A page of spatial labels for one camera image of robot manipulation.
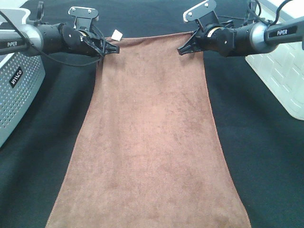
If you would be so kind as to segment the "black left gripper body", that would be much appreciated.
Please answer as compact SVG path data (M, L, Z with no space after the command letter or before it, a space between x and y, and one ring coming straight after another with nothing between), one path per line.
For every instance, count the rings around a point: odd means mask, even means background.
M89 31L74 29L67 24L60 27L61 52L85 55L89 57L105 57L105 38L95 26Z

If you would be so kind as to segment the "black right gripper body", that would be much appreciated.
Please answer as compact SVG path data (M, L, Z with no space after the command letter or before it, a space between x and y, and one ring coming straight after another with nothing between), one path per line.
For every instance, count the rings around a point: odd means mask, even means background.
M207 32L197 29L191 44L191 53L201 51L215 51L223 57L236 57L235 28L213 27Z

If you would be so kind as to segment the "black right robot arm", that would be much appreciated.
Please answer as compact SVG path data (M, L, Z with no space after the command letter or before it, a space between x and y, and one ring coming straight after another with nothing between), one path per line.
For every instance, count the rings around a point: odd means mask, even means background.
M245 57L274 51L279 44L303 42L304 18L300 17L275 25L263 22L239 28L210 25L205 32L197 29L180 48L180 55L215 51L223 57Z

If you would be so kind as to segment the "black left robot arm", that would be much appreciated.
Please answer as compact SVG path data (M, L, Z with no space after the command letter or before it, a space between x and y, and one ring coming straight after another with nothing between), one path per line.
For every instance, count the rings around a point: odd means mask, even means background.
M54 53L69 53L89 57L104 57L118 54L120 48L95 33L84 33L70 26L22 25L20 33L2 29L0 31L0 54L21 52L26 56L38 56Z

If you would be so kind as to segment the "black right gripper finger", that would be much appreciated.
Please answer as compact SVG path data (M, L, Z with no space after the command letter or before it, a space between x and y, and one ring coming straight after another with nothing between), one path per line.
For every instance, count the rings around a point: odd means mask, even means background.
M179 55L191 54L195 52L201 52L202 48L197 43L197 38L195 34L193 34L188 41L181 47L177 48Z

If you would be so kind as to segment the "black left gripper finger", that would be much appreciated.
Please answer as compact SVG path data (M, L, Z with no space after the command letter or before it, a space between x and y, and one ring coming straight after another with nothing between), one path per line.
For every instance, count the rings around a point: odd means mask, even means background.
M105 42L105 54L119 54L120 53L120 47L118 45L114 45L108 41Z

